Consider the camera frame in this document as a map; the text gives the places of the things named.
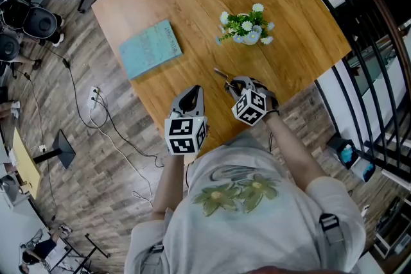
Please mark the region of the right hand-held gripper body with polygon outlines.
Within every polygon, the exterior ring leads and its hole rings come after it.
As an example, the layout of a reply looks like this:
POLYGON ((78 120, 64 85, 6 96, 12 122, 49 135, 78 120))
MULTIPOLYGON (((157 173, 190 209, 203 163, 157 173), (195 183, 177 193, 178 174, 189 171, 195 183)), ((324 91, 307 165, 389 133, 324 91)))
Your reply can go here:
POLYGON ((265 96, 251 88, 245 88, 243 91, 245 93, 241 97, 233 97, 235 104, 232 113, 242 123, 254 126, 266 114, 265 96))

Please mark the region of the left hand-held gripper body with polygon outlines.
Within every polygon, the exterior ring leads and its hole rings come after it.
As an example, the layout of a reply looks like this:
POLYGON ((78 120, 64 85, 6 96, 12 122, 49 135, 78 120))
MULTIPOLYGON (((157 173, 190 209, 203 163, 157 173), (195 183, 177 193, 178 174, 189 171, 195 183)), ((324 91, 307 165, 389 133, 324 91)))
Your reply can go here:
POLYGON ((164 138, 172 155, 197 155, 207 137, 206 116, 164 120, 164 138))

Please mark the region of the person's right forearm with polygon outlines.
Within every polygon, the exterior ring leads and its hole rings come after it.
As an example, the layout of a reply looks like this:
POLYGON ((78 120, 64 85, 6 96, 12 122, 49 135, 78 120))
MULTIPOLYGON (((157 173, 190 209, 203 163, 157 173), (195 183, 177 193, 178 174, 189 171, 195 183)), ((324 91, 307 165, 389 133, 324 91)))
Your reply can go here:
POLYGON ((279 117, 277 111, 269 111, 263 118, 272 133, 295 184, 305 190, 317 178, 327 176, 307 147, 279 117))

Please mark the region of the person's left forearm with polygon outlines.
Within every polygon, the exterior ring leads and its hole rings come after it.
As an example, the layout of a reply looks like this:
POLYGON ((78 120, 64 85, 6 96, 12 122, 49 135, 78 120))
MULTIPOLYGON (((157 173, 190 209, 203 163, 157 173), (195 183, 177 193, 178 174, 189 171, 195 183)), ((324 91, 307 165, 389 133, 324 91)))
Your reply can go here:
POLYGON ((170 155, 152 202, 151 220, 164 220, 166 211, 174 211, 183 200, 184 156, 170 155))

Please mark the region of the person's right hand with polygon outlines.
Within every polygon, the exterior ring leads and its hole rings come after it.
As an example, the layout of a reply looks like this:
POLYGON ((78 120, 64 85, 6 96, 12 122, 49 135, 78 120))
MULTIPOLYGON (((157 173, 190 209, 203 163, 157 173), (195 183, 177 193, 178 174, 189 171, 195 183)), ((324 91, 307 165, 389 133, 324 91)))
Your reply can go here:
POLYGON ((278 103, 278 100, 275 94, 272 91, 268 90, 266 86, 263 85, 260 81, 254 78, 251 78, 251 82, 253 83, 255 87, 255 91, 258 94, 265 96, 266 115, 271 114, 271 113, 279 114, 279 103, 278 103))

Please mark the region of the white pot of flowers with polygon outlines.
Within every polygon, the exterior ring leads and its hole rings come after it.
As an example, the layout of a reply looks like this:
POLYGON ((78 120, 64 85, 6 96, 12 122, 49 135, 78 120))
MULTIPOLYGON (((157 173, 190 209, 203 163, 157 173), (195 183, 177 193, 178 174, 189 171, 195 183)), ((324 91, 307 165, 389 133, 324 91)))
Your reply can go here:
POLYGON ((273 22, 267 22, 263 17, 265 7, 261 3, 252 5, 248 13, 236 15, 222 12, 220 15, 220 29, 222 35, 216 37, 216 43, 231 39, 236 43, 248 46, 261 42, 269 45, 273 41, 273 36, 269 35, 275 27, 273 22))

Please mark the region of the teal book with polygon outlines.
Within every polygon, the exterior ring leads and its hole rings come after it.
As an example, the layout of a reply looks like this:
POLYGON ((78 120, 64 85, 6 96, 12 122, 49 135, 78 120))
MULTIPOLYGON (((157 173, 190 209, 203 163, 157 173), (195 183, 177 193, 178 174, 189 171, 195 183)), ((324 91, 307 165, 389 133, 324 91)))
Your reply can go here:
POLYGON ((182 55, 169 20, 150 26, 119 46, 127 78, 134 80, 182 55))

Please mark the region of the white power strip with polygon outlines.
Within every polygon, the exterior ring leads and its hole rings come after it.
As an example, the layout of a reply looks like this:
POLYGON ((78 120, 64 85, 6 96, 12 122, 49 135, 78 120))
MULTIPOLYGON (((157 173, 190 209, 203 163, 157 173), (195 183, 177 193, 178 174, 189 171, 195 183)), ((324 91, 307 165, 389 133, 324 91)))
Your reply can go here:
POLYGON ((87 106, 89 110, 94 110, 97 104, 97 101, 100 97, 100 89, 97 86, 92 86, 89 92, 89 97, 87 99, 87 106))

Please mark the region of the box with blue screen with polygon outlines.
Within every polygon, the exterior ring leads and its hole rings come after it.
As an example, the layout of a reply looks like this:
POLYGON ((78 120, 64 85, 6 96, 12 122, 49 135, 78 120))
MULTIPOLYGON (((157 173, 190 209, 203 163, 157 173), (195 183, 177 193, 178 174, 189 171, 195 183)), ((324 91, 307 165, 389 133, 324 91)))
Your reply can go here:
POLYGON ((357 149, 351 139, 344 139, 336 133, 327 146, 346 169, 350 169, 358 160, 357 149))
POLYGON ((363 158, 359 158, 350 170, 362 181, 368 182, 373 176, 376 166, 363 158))

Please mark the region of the person's white flower-print shirt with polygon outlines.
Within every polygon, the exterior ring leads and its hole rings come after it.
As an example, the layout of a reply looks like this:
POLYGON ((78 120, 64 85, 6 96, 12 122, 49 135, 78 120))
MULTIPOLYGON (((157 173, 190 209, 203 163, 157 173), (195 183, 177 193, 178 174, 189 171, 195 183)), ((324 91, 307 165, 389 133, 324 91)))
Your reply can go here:
POLYGON ((125 274, 245 274, 264 266, 350 271, 365 246, 345 185, 302 190, 250 134, 196 160, 189 189, 164 220, 136 225, 125 274))

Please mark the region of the black stand with square base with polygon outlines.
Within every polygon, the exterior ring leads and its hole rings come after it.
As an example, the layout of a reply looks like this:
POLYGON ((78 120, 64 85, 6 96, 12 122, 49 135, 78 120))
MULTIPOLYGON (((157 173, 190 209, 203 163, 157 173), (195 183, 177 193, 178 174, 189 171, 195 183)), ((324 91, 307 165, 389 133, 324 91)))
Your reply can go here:
POLYGON ((35 164, 40 164, 51 158, 58 157, 65 169, 72 163, 76 152, 70 145, 62 130, 59 130, 52 144, 52 150, 33 158, 35 164))

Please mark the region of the yellow table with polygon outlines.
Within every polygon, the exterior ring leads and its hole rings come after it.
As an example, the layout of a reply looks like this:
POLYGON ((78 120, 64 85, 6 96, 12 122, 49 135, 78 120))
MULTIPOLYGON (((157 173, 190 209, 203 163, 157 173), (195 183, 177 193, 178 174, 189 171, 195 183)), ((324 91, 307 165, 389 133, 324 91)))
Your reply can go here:
POLYGON ((12 151, 16 159, 17 172, 22 181, 26 183, 25 186, 28 192, 35 200, 38 195, 42 175, 29 154, 28 148, 23 142, 17 128, 14 128, 13 131, 12 151))

